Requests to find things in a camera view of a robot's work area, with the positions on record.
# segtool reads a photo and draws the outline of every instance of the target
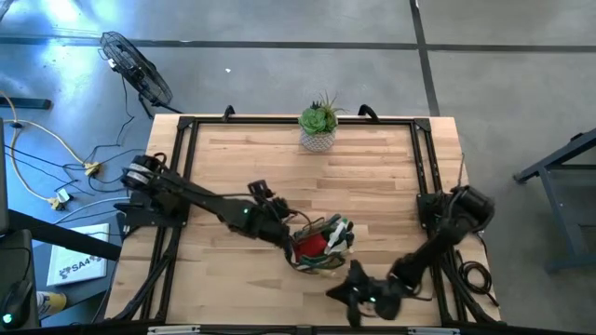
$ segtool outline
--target white pot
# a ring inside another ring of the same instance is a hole
[[[333,145],[335,141],[335,127],[330,133],[308,135],[305,129],[300,127],[300,143],[309,151],[323,152]]]

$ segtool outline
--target gray metal frame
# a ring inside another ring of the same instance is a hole
[[[586,152],[594,146],[596,146],[596,128],[587,133],[573,137],[569,143],[561,149],[513,176],[513,179],[520,184],[526,183],[532,177],[540,177],[544,190],[549,198],[555,221],[565,237],[568,257],[563,260],[549,261],[545,264],[545,270],[549,273],[586,265],[596,265],[596,254],[589,252],[581,227],[565,220],[562,213],[563,203],[555,192],[553,180],[550,176],[552,170],[595,169],[595,166],[593,165],[564,165],[565,162]]]

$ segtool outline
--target yellow cable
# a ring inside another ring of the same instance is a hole
[[[10,105],[10,109],[12,110],[12,114],[14,115],[14,119],[13,120],[4,120],[4,123],[19,123],[19,122],[24,122],[26,124],[38,127],[42,130],[44,130],[46,133],[48,133],[49,135],[53,136],[56,140],[58,140],[62,146],[64,148],[66,148],[66,150],[74,157],[74,159],[76,159],[79,163],[81,163],[82,165],[84,164],[84,162],[73,152],[73,150],[66,145],[66,143],[56,134],[54,134],[53,132],[51,132],[50,130],[46,129],[45,127],[42,127],[38,124],[36,124],[35,122],[31,122],[31,121],[26,121],[26,120],[19,120],[19,118],[17,117],[17,110],[15,109],[14,104],[12,103],[12,101],[10,100],[9,97],[7,97],[7,95],[0,90],[0,94],[2,96],[4,96],[4,98],[8,101],[8,105]],[[22,183],[22,185],[25,187],[25,189],[27,191],[29,191],[30,194],[35,195],[36,197],[42,199],[42,200],[46,200],[49,202],[49,204],[52,206],[52,208],[56,209],[56,201],[57,198],[53,197],[53,198],[46,198],[38,193],[36,193],[34,190],[31,189],[31,187],[29,187],[29,185],[27,184],[27,182],[24,180],[24,178],[21,176],[19,168],[17,167],[17,163],[15,161],[15,152],[14,152],[14,147],[15,144],[17,143],[17,138],[19,137],[20,132],[17,129],[13,130],[12,133],[12,140],[10,142],[10,161],[12,163],[12,167],[15,169],[15,173],[17,174],[17,177],[19,178],[20,182]]]

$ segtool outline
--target succulent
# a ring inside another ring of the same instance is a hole
[[[334,102],[335,98],[329,101],[329,96],[325,92],[325,97],[321,94],[319,101],[313,101],[310,107],[302,112],[302,115],[298,118],[298,122],[305,129],[306,134],[329,133],[337,127],[335,113],[344,109],[333,108]]]

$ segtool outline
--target fan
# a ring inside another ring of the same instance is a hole
[[[172,99],[171,90],[168,84],[157,72],[156,66],[122,34],[107,32],[102,34],[100,39],[102,50],[107,57],[112,70],[122,76],[139,92],[139,101],[147,115],[149,113],[143,98],[149,100],[155,107],[164,107],[174,113],[182,112],[169,107]]]

